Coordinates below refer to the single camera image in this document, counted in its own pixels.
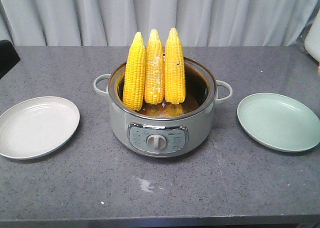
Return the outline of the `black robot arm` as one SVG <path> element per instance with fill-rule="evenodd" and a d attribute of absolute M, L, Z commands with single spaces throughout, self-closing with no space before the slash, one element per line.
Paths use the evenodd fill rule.
<path fill-rule="evenodd" d="M 0 78 L 6 75 L 19 61 L 20 57 L 13 44 L 7 40 L 0 41 Z"/>

